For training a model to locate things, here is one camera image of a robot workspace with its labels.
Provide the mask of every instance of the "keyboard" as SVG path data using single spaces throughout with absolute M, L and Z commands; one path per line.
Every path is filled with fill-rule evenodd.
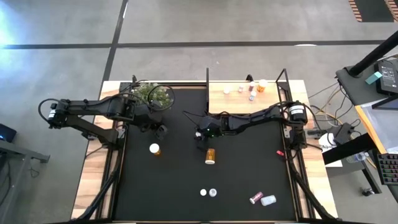
M 398 185 L 398 154 L 377 155 L 381 184 Z

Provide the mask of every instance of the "green plant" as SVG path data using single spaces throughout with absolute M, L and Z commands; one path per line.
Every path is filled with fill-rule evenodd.
M 136 87 L 133 90 L 133 93 L 137 95 L 139 98 L 145 100 L 146 103 L 149 103 L 147 101 L 147 97 L 149 92 L 155 88 L 158 84 L 157 83 L 140 83 L 139 87 Z M 170 99 L 169 94 L 166 93 L 166 89 L 162 87 L 156 88 L 152 93 L 150 93 L 150 100 L 156 100 L 158 101 L 162 107 L 166 107 L 171 104 L 172 99 Z

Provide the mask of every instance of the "concrete floor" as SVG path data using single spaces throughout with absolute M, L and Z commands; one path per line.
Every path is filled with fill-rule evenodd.
M 111 43 L 121 0 L 0 0 L 0 44 Z M 385 39 L 395 23 L 359 23 L 347 0 L 130 0 L 119 42 Z M 118 49 L 110 80 L 275 79 L 286 68 L 305 80 L 308 95 L 336 82 L 335 71 L 356 63 L 375 45 Z M 70 218 L 87 141 L 72 129 L 49 130 L 37 114 L 46 98 L 96 99 L 108 49 L 0 50 L 0 123 L 16 130 L 16 144 L 51 154 L 25 184 L 13 223 Z M 331 90 L 310 99 L 321 106 Z M 336 110 L 339 94 L 328 107 Z M 350 111 L 342 120 L 357 118 Z M 383 194 L 361 197 L 361 172 L 330 179 L 339 217 L 394 223 L 398 205 Z

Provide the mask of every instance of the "black floor stripe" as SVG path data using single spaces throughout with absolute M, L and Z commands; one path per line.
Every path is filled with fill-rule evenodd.
M 105 49 L 112 44 L 0 44 L 0 49 Z
M 314 41 L 249 41 L 249 42 L 164 42 L 164 43 L 125 43 L 118 48 L 179 48 L 179 47 L 273 47 L 295 46 L 299 44 L 328 45 L 372 45 L 385 40 L 314 40 Z
M 119 19 L 118 19 L 116 28 L 114 30 L 112 46 L 111 46 L 111 49 L 109 50 L 108 60 L 106 61 L 106 66 L 105 66 L 104 75 L 102 77 L 102 82 L 108 81 L 109 77 L 111 76 L 112 64 L 113 64 L 114 56 L 116 54 L 116 49 L 118 47 L 120 33 L 122 30 L 122 26 L 123 26 L 124 14 L 127 10 L 128 2 L 129 2 L 129 0 L 123 0 L 122 6 L 120 8 Z
M 163 42 L 163 43 L 123 43 L 123 44 L 9 44 L 0 45 L 0 49 L 116 49 L 128 48 L 167 48 L 167 47 L 282 47 L 298 44 L 314 44 L 317 46 L 334 45 L 374 45 L 385 40 L 306 40 L 306 41 L 231 41 L 231 42 Z

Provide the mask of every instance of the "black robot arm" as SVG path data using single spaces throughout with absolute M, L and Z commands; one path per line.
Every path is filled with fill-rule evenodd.
M 288 118 L 284 116 L 285 111 L 289 114 Z M 244 116 L 237 116 L 227 112 L 205 116 L 198 124 L 197 137 L 213 138 L 223 135 L 235 135 L 243 132 L 246 128 L 270 121 L 280 121 L 295 130 L 302 129 L 307 123 L 305 106 L 298 101 L 283 101 L 267 109 Z
M 48 118 L 45 118 L 41 114 L 41 106 L 50 100 L 57 103 L 51 104 L 52 110 Z M 154 130 L 155 135 L 162 138 L 167 128 L 162 125 L 162 110 L 158 102 L 139 104 L 138 100 L 141 99 L 132 93 L 119 93 L 96 101 L 47 99 L 39 104 L 39 114 L 48 122 L 49 128 L 75 128 L 84 137 L 98 138 L 102 144 L 117 144 L 119 132 L 116 129 L 103 129 L 84 120 L 82 116 L 102 115 L 114 121 L 138 126 L 141 131 Z

